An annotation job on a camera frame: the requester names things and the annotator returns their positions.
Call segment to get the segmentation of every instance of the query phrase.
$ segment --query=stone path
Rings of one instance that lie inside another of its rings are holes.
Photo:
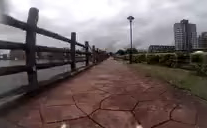
[[[207,105],[109,59],[0,116],[0,128],[207,128]]]

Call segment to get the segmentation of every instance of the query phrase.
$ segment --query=cloud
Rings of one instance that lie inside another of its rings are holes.
[[[207,31],[207,0],[9,0],[7,13],[26,21],[30,7],[40,10],[38,25],[78,41],[115,51],[129,47],[129,23],[133,15],[133,41],[137,48],[174,43],[173,24],[183,18],[197,24],[198,33]],[[0,27],[0,38],[24,42],[24,33]],[[38,44],[67,47],[65,43],[38,36]]]

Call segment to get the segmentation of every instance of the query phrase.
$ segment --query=wooden railing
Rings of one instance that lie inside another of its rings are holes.
[[[43,28],[39,28],[37,26],[39,19],[39,10],[36,8],[31,8],[29,10],[27,23],[14,19],[10,16],[3,15],[3,20],[1,24],[5,24],[11,27],[19,28],[26,31],[26,41],[23,42],[10,42],[10,41],[2,41],[0,40],[0,49],[7,50],[23,50],[26,54],[26,65],[24,66],[10,66],[10,67],[0,67],[0,76],[16,74],[20,72],[27,72],[29,85],[21,86],[20,88],[13,89],[7,93],[0,94],[0,99],[4,97],[9,97],[16,94],[24,94],[28,92],[32,92],[34,90],[39,89],[41,83],[50,83],[49,81],[38,81],[37,79],[37,70],[39,69],[47,69],[56,66],[70,65],[71,71],[64,73],[64,76],[68,76],[72,72],[78,71],[76,68],[77,62],[85,62],[85,67],[88,68],[91,65],[97,64],[108,57],[108,54],[100,49],[95,49],[95,46],[89,45],[86,41],[85,44],[78,43],[76,40],[76,33],[71,33],[71,38],[68,39],[60,34],[45,30]],[[36,45],[36,34],[41,34],[47,37],[51,37],[66,43],[70,44],[70,49],[66,50],[65,48],[53,48],[53,47],[45,47]],[[85,51],[76,50],[76,46],[80,46],[85,49]],[[62,62],[51,62],[51,63],[42,63],[37,64],[36,62],[36,53],[37,52],[51,52],[51,53],[62,53],[69,54],[70,57],[66,57],[62,60]],[[76,54],[83,55],[82,57],[76,57]]]

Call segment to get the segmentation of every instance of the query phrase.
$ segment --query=street lamp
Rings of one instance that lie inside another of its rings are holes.
[[[132,35],[132,21],[134,20],[133,16],[127,18],[130,23],[130,53],[129,53],[129,63],[132,64],[132,52],[133,52],[133,35]]]

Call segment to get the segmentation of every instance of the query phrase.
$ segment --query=water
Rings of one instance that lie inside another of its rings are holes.
[[[0,67],[7,67],[7,66],[16,66],[16,65],[25,65],[25,61],[0,61]],[[77,67],[84,66],[84,63],[77,63]],[[44,70],[38,70],[38,80],[48,80],[51,79],[53,76],[70,71],[70,65],[53,67]],[[14,88],[20,87],[22,85],[27,85],[27,74],[26,72],[17,73],[13,75],[1,76],[0,77],[0,94],[10,91]]]

